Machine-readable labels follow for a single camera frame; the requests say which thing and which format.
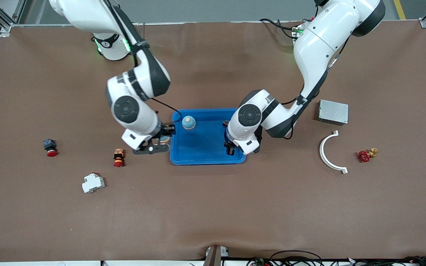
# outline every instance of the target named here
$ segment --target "red button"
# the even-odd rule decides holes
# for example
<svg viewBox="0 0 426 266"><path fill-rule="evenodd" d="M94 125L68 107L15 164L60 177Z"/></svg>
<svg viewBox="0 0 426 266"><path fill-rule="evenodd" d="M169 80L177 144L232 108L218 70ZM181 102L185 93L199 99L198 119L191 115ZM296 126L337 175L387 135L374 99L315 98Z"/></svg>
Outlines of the red button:
<svg viewBox="0 0 426 266"><path fill-rule="evenodd" d="M57 151L54 151L54 150L49 150L47 152L47 156L49 156L49 157L54 157L57 154L58 154Z"/></svg>

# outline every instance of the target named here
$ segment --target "gray metal box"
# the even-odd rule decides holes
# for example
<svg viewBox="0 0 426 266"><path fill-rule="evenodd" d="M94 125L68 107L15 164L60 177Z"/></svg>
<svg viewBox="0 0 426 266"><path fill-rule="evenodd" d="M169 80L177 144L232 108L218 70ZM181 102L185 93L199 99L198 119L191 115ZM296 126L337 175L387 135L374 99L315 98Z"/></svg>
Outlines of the gray metal box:
<svg viewBox="0 0 426 266"><path fill-rule="evenodd" d="M320 100L318 103L318 121L338 126L348 123L348 105Z"/></svg>

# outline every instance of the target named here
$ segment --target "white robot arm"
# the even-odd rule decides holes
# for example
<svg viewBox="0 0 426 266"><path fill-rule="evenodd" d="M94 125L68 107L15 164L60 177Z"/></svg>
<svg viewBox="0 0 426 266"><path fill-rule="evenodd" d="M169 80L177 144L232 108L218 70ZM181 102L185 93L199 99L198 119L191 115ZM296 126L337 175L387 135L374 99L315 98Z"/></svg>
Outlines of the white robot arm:
<svg viewBox="0 0 426 266"><path fill-rule="evenodd" d="M382 0L315 0L315 3L321 12L294 44L295 60L304 83L296 101L287 109L265 90L248 94L227 125L224 145L228 154L234 154L234 147L244 154L258 152L257 130L262 127L273 138L292 134L297 119L318 95L333 54L350 35L361 37L375 29L385 14ZM260 119L249 113L244 116L246 108L259 110Z"/></svg>
<svg viewBox="0 0 426 266"><path fill-rule="evenodd" d="M162 124L145 103L165 94L170 85L167 70L151 53L147 41L139 35L127 15L108 0L50 0L50 4L76 28L93 33L97 42L102 44L105 57L123 58L127 49L120 36L125 37L127 47L135 56L136 66L108 80L106 99L113 117L126 129L122 139L135 153L155 153L151 138L175 134L175 128Z"/></svg>

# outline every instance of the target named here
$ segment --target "semicircular white part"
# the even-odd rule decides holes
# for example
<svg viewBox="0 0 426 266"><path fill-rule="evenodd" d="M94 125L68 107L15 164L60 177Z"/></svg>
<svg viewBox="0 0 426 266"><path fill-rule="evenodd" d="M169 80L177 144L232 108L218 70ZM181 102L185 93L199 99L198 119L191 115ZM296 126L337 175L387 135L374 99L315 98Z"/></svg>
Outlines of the semicircular white part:
<svg viewBox="0 0 426 266"><path fill-rule="evenodd" d="M324 138L321 141L321 144L320 144L320 156L321 156L321 159L323 160L323 162L325 162L325 164L328 165L330 168L332 168L334 170L339 170L339 171L343 172L343 174L347 174L348 173L348 169L346 167L339 167L339 166L336 166L336 165L332 164L327 159L327 157L325 156L325 150L324 150L324 148L325 148L325 142L329 138L336 137L336 136L338 136L338 130L333 131L333 134L331 134L330 136Z"/></svg>

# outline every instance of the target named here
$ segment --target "blue tray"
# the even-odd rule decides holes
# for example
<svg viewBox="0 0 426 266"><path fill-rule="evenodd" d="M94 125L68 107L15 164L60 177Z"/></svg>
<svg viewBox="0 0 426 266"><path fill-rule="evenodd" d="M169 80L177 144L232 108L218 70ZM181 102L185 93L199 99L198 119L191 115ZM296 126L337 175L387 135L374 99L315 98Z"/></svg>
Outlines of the blue tray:
<svg viewBox="0 0 426 266"><path fill-rule="evenodd" d="M236 148L233 156L226 154L223 121L230 120L235 108L226 109L184 109L182 115L193 116L196 126L186 130L182 121L175 123L176 134L170 141L170 160L176 165L237 164L246 156ZM179 119L176 112L172 121Z"/></svg>

